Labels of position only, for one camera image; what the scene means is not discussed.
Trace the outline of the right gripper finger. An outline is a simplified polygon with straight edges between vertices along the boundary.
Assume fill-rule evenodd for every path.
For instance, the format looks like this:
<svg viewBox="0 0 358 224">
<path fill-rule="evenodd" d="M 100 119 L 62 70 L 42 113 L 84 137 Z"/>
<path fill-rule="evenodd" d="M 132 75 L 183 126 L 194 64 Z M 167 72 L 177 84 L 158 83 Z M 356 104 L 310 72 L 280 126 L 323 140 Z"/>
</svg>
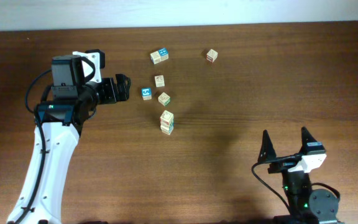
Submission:
<svg viewBox="0 0 358 224">
<path fill-rule="evenodd" d="M 262 133 L 262 145 L 260 148 L 259 156 L 257 162 L 267 162 L 272 161 L 277 158 L 275 153 L 275 149 L 273 148 L 273 144 L 269 133 L 267 130 L 264 130 Z"/>
<path fill-rule="evenodd" d="M 310 134 L 307 128 L 304 126 L 301 128 L 301 149 L 300 152 L 303 154 L 309 154 L 315 150 L 315 143 L 317 140 Z"/>
</svg>

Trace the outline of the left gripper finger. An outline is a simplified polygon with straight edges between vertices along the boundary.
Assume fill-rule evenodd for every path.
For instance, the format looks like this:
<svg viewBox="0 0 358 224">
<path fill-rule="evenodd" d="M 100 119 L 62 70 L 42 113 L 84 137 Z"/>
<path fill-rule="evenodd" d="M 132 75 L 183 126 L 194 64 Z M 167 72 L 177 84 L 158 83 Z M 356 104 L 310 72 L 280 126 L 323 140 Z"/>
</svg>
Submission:
<svg viewBox="0 0 358 224">
<path fill-rule="evenodd" d="M 117 89 L 115 91 L 116 101 L 127 101 L 129 99 L 129 90 L 128 89 Z"/>
<path fill-rule="evenodd" d="M 131 79 L 124 74 L 116 74 L 117 89 L 118 90 L 129 90 L 131 87 Z"/>
</svg>

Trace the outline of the wooden block red A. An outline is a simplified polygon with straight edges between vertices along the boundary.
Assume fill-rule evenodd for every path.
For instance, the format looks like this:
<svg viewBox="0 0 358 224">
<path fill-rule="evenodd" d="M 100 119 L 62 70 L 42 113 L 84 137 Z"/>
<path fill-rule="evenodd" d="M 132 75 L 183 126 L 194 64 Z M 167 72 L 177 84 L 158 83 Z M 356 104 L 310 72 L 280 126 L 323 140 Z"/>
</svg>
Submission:
<svg viewBox="0 0 358 224">
<path fill-rule="evenodd" d="M 173 120 L 174 120 L 174 115 L 173 113 L 165 110 L 162 115 L 160 116 L 160 124 L 162 126 L 167 126 L 169 127 L 172 123 L 173 123 Z"/>
</svg>

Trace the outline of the red Q wooden block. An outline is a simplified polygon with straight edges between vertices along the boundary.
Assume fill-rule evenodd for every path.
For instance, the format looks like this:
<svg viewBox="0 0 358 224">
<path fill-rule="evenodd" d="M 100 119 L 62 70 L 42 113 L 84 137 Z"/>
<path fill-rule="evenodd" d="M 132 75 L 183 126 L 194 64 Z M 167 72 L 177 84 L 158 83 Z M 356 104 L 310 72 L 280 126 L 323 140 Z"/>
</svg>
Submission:
<svg viewBox="0 0 358 224">
<path fill-rule="evenodd" d="M 172 131 L 173 131 L 173 128 L 170 128 L 170 129 L 166 129 L 164 127 L 161 127 L 161 131 L 167 135 L 171 135 Z"/>
</svg>

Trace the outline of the red E wooden block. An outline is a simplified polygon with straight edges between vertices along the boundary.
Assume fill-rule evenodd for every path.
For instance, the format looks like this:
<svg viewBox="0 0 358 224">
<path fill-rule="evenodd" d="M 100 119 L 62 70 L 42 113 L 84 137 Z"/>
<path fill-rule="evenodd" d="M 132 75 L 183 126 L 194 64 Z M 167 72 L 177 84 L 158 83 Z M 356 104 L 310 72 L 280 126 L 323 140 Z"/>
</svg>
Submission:
<svg viewBox="0 0 358 224">
<path fill-rule="evenodd" d="M 174 127 L 173 124 L 170 124 L 169 126 L 164 125 L 164 124 L 161 124 L 161 125 L 160 125 L 160 128 L 161 128 L 161 129 L 165 129 L 165 130 L 173 129 L 173 127 Z"/>
</svg>

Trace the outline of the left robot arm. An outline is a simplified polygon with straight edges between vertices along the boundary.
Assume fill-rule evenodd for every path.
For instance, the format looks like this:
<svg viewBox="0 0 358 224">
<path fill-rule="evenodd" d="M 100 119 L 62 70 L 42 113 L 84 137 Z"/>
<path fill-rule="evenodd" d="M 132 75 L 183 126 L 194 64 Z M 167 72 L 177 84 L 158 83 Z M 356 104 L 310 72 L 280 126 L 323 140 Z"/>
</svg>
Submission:
<svg viewBox="0 0 358 224">
<path fill-rule="evenodd" d="M 32 157 L 8 223 L 61 223 L 68 167 L 84 122 L 98 105 L 129 99 L 131 79 L 103 78 L 104 52 L 87 50 L 52 59 L 49 84 L 31 113 L 35 121 Z"/>
</svg>

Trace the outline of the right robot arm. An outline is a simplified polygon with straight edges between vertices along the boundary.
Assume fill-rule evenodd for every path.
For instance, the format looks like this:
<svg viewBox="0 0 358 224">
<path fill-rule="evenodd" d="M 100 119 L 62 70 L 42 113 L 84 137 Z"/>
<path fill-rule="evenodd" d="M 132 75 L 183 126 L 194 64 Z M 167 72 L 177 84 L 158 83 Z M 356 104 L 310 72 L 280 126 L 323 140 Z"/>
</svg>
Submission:
<svg viewBox="0 0 358 224">
<path fill-rule="evenodd" d="M 278 157 L 268 131 L 263 131 L 262 144 L 257 162 L 252 166 L 254 177 L 272 191 L 288 210 L 287 215 L 273 217 L 273 223 L 339 223 L 337 213 L 341 195 L 339 191 L 324 183 L 310 180 L 310 172 L 319 168 L 326 159 L 323 143 L 317 141 L 307 130 L 301 128 L 299 152 Z M 255 168 L 268 165 L 269 174 L 282 175 L 285 196 L 264 182 Z"/>
</svg>

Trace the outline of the blue 5 wooden block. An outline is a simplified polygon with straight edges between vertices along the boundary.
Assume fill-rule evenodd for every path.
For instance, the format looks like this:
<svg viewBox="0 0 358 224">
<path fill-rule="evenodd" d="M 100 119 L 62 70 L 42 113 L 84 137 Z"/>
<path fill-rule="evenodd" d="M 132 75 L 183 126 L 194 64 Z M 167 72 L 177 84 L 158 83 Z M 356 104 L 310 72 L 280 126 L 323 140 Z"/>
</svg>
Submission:
<svg viewBox="0 0 358 224">
<path fill-rule="evenodd" d="M 152 99 L 152 90 L 151 88 L 142 88 L 142 98 L 143 100 L 151 100 Z"/>
</svg>

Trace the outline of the wooden block ball picture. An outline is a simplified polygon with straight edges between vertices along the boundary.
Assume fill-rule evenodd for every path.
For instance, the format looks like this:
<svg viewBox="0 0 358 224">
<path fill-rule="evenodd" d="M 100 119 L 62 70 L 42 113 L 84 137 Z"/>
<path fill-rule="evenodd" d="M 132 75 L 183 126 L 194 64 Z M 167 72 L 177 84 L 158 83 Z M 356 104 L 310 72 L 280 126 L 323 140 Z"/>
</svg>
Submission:
<svg viewBox="0 0 358 224">
<path fill-rule="evenodd" d="M 155 76 L 155 86 L 157 88 L 164 87 L 165 86 L 165 80 L 163 75 L 157 75 Z"/>
</svg>

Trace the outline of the plain wooden block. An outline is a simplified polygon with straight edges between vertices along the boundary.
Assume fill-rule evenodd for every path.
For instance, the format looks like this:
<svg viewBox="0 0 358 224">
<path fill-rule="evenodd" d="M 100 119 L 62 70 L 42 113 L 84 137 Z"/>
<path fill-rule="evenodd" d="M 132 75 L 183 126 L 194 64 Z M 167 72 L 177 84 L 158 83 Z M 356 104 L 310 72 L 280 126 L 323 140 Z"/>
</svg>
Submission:
<svg viewBox="0 0 358 224">
<path fill-rule="evenodd" d="M 152 52 L 150 54 L 150 58 L 153 64 L 157 64 L 161 62 L 161 55 L 159 51 Z"/>
</svg>

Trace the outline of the wooden block elephant picture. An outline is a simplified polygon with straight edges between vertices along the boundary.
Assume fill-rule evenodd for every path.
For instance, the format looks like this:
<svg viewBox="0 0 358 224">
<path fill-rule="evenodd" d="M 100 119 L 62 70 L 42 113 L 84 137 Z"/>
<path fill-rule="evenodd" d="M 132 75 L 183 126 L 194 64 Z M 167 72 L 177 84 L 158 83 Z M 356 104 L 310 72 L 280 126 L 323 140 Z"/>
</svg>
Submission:
<svg viewBox="0 0 358 224">
<path fill-rule="evenodd" d="M 168 94 L 166 94 L 165 92 L 163 92 L 159 97 L 158 97 L 158 102 L 161 103 L 163 106 L 167 106 L 170 103 L 170 96 Z"/>
</svg>

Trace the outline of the blue topped wooden block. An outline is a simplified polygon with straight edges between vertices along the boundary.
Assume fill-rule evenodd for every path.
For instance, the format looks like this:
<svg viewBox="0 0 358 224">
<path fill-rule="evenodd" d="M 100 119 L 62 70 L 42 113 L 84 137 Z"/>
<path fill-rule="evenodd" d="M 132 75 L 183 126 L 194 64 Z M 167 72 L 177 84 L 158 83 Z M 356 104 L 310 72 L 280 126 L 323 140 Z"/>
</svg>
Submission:
<svg viewBox="0 0 358 224">
<path fill-rule="evenodd" d="M 167 60 L 169 58 L 168 50 L 166 48 L 161 48 L 158 50 L 161 61 Z"/>
</svg>

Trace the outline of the wooden block far right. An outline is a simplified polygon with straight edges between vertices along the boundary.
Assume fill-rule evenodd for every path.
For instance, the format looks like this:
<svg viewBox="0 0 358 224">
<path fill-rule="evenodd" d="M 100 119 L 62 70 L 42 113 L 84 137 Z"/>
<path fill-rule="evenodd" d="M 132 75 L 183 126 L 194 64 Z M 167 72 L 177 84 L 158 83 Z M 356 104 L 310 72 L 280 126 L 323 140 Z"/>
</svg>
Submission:
<svg viewBox="0 0 358 224">
<path fill-rule="evenodd" d="M 214 49 L 210 49 L 208 53 L 206 54 L 206 59 L 210 62 L 214 62 L 218 57 L 218 52 Z"/>
</svg>

